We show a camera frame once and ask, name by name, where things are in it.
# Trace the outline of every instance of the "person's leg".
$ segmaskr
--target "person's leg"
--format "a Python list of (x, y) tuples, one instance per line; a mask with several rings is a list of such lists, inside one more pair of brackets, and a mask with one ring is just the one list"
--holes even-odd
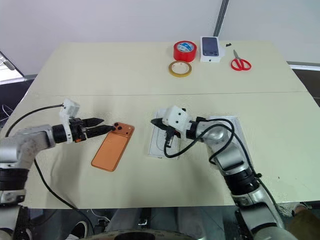
[(177, 208), (177, 225), (179, 233), (195, 239), (206, 239), (206, 231), (201, 209), (196, 206)]
[(306, 205), (298, 204), (292, 215), (293, 220), (288, 226), (290, 233), (298, 240), (320, 240), (320, 219)]

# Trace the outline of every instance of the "scissors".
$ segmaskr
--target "scissors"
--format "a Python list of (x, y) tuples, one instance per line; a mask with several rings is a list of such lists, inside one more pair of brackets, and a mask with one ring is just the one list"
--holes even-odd
[(236, 50), (233, 50), (233, 54), (235, 56), (235, 59), (231, 62), (232, 69), (236, 71), (248, 71), (251, 69), (251, 64), (247, 60), (244, 60), (240, 58), (236, 52)]

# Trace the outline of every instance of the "orange phone case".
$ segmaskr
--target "orange phone case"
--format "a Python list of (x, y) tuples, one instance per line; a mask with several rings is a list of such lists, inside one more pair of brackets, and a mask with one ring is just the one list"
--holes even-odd
[(91, 165), (93, 167), (113, 172), (124, 153), (126, 146), (135, 130), (134, 126), (116, 122), (115, 130), (108, 133)]

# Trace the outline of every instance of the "cable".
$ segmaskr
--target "cable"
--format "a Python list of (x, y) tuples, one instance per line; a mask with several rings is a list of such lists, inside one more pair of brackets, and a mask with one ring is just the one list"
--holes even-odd
[(5, 117), (4, 119), (1, 119), (0, 122), (7, 120), (9, 117)]
[(42, 222), (39, 223), (30, 223), (31, 226), (40, 226), (42, 224), (45, 224), (47, 221), (49, 221), (54, 215), (55, 213), (58, 211), (58, 209), (54, 210), (53, 213), (51, 213), (50, 216), (48, 216), (45, 220), (43, 220)]
[[(231, 129), (232, 129), (232, 132), (231, 132), (231, 137), (229, 138), (229, 140), (227, 141), (227, 143), (217, 151), (217, 154), (215, 153), (215, 155), (218, 155), (219, 153), (221, 153), (224, 149), (226, 149), (228, 147), (228, 145), (231, 143), (233, 137), (234, 137), (234, 134), (235, 134), (235, 126), (233, 125), (233, 123), (228, 120), (228, 119), (225, 119), (225, 118), (215, 118), (215, 119), (210, 119), (210, 120), (207, 120), (206, 122), (210, 122), (210, 121), (224, 121), (224, 122), (227, 122), (230, 124), (231, 126)], [(184, 149), (182, 149), (181, 151), (175, 153), (175, 154), (172, 154), (172, 155), (169, 155), (167, 153), (167, 145), (170, 141), (170, 136), (166, 138), (165, 140), (165, 144), (164, 144), (164, 149), (163, 149), (163, 152), (164, 152), (164, 155), (171, 159), (171, 158), (175, 158), (181, 154), (184, 154), (186, 151), (188, 151), (193, 145), (196, 144), (197, 141), (199, 141), (209, 130), (213, 129), (213, 128), (216, 128), (216, 127), (226, 127), (226, 125), (224, 124), (221, 124), (221, 123), (217, 123), (217, 124), (214, 124), (214, 125), (211, 125), (209, 127), (207, 127), (199, 136), (197, 136), (188, 146), (186, 146)]]
[(90, 210), (91, 210), (92, 214), (95, 215), (96, 217), (98, 217), (98, 218), (103, 218), (103, 219), (105, 219), (106, 221), (108, 221), (108, 222), (110, 223), (110, 219), (107, 218), (106, 216), (99, 216), (99, 215), (97, 215), (97, 214), (94, 212), (93, 209), (90, 209)]
[(5, 137), (8, 137), (11, 130), (15, 127), (15, 125), (17, 125), (22, 119), (24, 119), (25, 117), (31, 115), (31, 114), (34, 114), (36, 112), (39, 112), (39, 111), (42, 111), (42, 110), (45, 110), (45, 109), (53, 109), (53, 108), (60, 108), (60, 107), (63, 107), (64, 105), (63, 104), (59, 104), (59, 105), (53, 105), (53, 106), (45, 106), (45, 107), (41, 107), (41, 108), (38, 108), (36, 110), (33, 110), (33, 111), (30, 111), (28, 113), (26, 113), (25, 115), (23, 115), (22, 117), (20, 117), (17, 121), (15, 121), (10, 127), (9, 129), (6, 131), (6, 134), (5, 134)]
[[(53, 105), (53, 106), (46, 106), (46, 107), (41, 107), (41, 108), (38, 108), (36, 110), (33, 110), (33, 111), (30, 111), (28, 113), (26, 113), (25, 115), (23, 115), (22, 117), (20, 117), (18, 120), (16, 120), (10, 127), (9, 129), (6, 131), (5, 133), (5, 137), (8, 137), (11, 130), (14, 128), (15, 125), (17, 125), (22, 119), (24, 119), (25, 117), (33, 114), (33, 113), (36, 113), (36, 112), (39, 112), (39, 111), (42, 111), (42, 110), (45, 110), (45, 109), (53, 109), (53, 108), (60, 108), (60, 107), (63, 107), (63, 104), (59, 104), (59, 105)], [(95, 229), (94, 229), (94, 226), (92, 224), (92, 222), (90, 221), (90, 219), (83, 213), (81, 212), (78, 208), (76, 208), (75, 206), (71, 205), (70, 203), (68, 203), (66, 200), (62, 199), (60, 196), (58, 196), (47, 184), (41, 170), (40, 170), (40, 167), (37, 163), (37, 160), (34, 159), (34, 165), (40, 175), (40, 178), (44, 184), (44, 186), (46, 187), (46, 189), (53, 195), (55, 196), (58, 200), (60, 200), (62, 203), (64, 203), (65, 205), (67, 205), (69, 208), (75, 210), (77, 213), (79, 213), (81, 216), (83, 216), (90, 224), (90, 227), (92, 229), (92, 233), (95, 234)]]
[(62, 199), (58, 194), (56, 194), (47, 184), (41, 170), (40, 170), (40, 167), (37, 163), (37, 160), (34, 160), (34, 165), (36, 167), (36, 169), (38, 170), (38, 173), (40, 175), (40, 178), (43, 182), (43, 184), (45, 185), (46, 189), (48, 189), (48, 191), (53, 195), (55, 196), (58, 200), (60, 200), (62, 203), (64, 203), (65, 205), (67, 205), (69, 208), (75, 210), (77, 213), (79, 213), (80, 215), (82, 215), (90, 224), (90, 227), (92, 228), (92, 232), (93, 234), (95, 234), (95, 229), (94, 229), (94, 226), (92, 224), (92, 222), (90, 221), (90, 219), (87, 217), (87, 215), (85, 215), (82, 211), (80, 211), (78, 208), (76, 208), (75, 206), (71, 205), (69, 202), (67, 202), (66, 200)]
[(5, 113), (5, 115), (7, 115), (8, 117), (10, 117), (10, 115), (6, 112), (6, 110), (5, 110), (5, 106), (11, 111), (11, 112), (13, 112), (13, 110), (10, 108), (10, 107), (8, 107), (7, 105), (5, 105), (5, 104), (2, 104), (2, 110), (3, 110), (3, 112)]

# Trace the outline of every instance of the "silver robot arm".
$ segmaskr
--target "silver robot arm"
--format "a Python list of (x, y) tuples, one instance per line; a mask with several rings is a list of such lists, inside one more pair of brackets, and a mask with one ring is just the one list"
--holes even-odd
[[(151, 123), (166, 130), (165, 149), (170, 147), (173, 135), (182, 139), (199, 139), (213, 153), (219, 151), (230, 139), (226, 128), (213, 127), (217, 124), (221, 125), (222, 122), (208, 121), (202, 117), (197, 117), (196, 121), (192, 121), (186, 110), (177, 106), (168, 108), (163, 118), (153, 119)], [(276, 232), (275, 236), (278, 238), (273, 239), (281, 239), (281, 236), (277, 235), (279, 232), (284, 232), (285, 236), (291, 235), (283, 229), (284, 224), (276, 206), (267, 190), (260, 183), (258, 176), (254, 174), (252, 164), (248, 162), (249, 157), (245, 156), (244, 151), (238, 145), (231, 142), (212, 161), (224, 177), (231, 191), (231, 197), (239, 207), (239, 211), (236, 212), (239, 225), (246, 228), (245, 231), (250, 234), (251, 238), (256, 236), (256, 239), (260, 239), (262, 232), (259, 233), (259, 231), (262, 229), (264, 229), (263, 233), (270, 233), (270, 236)]]
[(62, 124), (25, 128), (0, 140), (0, 239), (12, 239), (25, 200), (25, 183), (37, 154), (58, 143), (78, 143), (115, 128), (99, 125), (103, 119), (75, 118), (79, 105), (66, 99), (60, 111)]

